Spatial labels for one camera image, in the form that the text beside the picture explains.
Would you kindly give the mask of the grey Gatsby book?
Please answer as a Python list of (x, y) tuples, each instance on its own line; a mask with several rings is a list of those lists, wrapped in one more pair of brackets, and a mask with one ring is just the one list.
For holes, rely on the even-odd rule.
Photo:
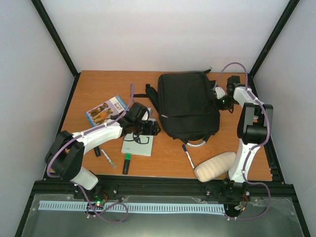
[(150, 135), (134, 136), (133, 133), (127, 134), (123, 138), (121, 152), (132, 155), (150, 157), (152, 154), (154, 137)]

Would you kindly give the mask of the black student backpack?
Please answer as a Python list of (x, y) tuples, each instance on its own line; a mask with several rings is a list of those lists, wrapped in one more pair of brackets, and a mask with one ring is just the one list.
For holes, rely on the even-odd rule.
[(210, 70), (162, 74), (158, 87), (145, 86), (165, 133), (191, 147), (201, 147), (219, 131), (220, 112), (207, 74)]

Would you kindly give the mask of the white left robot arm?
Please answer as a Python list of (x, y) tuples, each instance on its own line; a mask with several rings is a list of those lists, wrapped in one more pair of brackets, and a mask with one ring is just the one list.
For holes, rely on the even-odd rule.
[(81, 132), (60, 132), (45, 157), (47, 176), (72, 182), (83, 187), (91, 198), (99, 198), (103, 187), (96, 175), (82, 166), (83, 156), (95, 147), (127, 134), (158, 135), (161, 128), (157, 121), (144, 118), (148, 115), (148, 108), (135, 102), (128, 110), (111, 116), (101, 125)]

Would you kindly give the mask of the dog picture book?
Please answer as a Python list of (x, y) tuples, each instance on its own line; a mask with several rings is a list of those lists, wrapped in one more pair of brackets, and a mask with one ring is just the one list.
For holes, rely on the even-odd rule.
[(127, 108), (127, 104), (119, 95), (99, 104), (85, 113), (86, 118), (92, 127), (107, 122), (111, 116), (118, 115)]

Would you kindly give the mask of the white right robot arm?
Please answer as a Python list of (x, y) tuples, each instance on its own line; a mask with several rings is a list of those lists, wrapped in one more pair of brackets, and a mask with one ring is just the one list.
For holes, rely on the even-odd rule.
[(234, 105), (242, 107), (237, 125), (237, 154), (221, 189), (223, 199), (242, 200), (246, 193), (246, 181), (252, 161), (260, 147), (269, 140), (270, 120), (274, 109), (272, 105), (264, 105), (250, 88), (241, 84), (239, 76), (227, 79), (226, 92), (220, 87), (216, 87), (215, 92), (219, 110), (233, 113)]

